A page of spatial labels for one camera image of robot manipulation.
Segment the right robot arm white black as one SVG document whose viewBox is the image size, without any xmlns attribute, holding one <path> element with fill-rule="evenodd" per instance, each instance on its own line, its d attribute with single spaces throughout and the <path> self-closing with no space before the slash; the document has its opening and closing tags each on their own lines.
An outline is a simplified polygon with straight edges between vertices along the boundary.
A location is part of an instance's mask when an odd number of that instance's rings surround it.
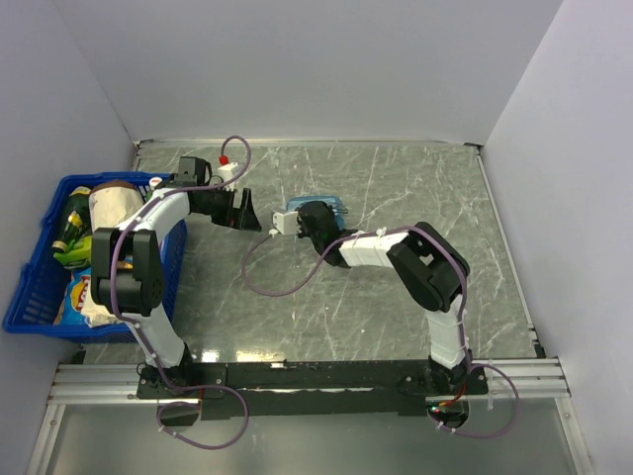
<svg viewBox="0 0 633 475">
<path fill-rule="evenodd" d="M 472 355 L 463 317 L 467 261 L 436 229 L 419 222 L 404 231 L 367 233 L 338 225 L 334 212 L 321 201 L 298 209 L 300 236 L 309 238 L 331 266 L 376 266 L 393 269 L 412 299 L 424 310 L 430 332 L 429 371 L 443 394 L 461 388 Z"/>
</svg>

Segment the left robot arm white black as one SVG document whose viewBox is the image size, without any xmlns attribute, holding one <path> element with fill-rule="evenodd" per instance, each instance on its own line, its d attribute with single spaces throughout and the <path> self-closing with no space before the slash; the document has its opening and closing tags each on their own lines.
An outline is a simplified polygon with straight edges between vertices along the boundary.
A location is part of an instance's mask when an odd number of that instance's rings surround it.
<svg viewBox="0 0 633 475">
<path fill-rule="evenodd" d="M 93 232 L 91 296 L 124 322 L 160 375 L 160 386 L 175 398 L 190 394 L 196 383 L 193 360 L 164 309 L 167 282 L 159 246 L 191 214 L 217 226 L 260 232 L 249 188 L 236 190 L 243 170 L 225 156 L 221 182 L 207 176 L 211 164 L 198 157 L 180 159 L 178 171 L 164 178 L 130 218 Z"/>
</svg>

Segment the blue translucent glasses case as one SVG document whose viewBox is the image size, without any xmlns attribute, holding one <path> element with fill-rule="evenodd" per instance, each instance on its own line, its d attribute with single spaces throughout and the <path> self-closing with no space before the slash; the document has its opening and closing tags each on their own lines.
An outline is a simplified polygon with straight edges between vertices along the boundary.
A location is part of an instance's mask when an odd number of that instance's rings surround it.
<svg viewBox="0 0 633 475">
<path fill-rule="evenodd" d="M 312 201 L 321 201 L 324 202 L 329 209 L 333 212 L 332 208 L 334 206 L 345 206 L 342 200 L 334 195 L 311 195 L 311 196 L 299 196 L 290 199 L 286 204 L 287 211 L 297 211 L 302 205 L 312 202 Z M 345 227 L 345 220 L 336 219 L 335 221 L 340 229 Z"/>
</svg>

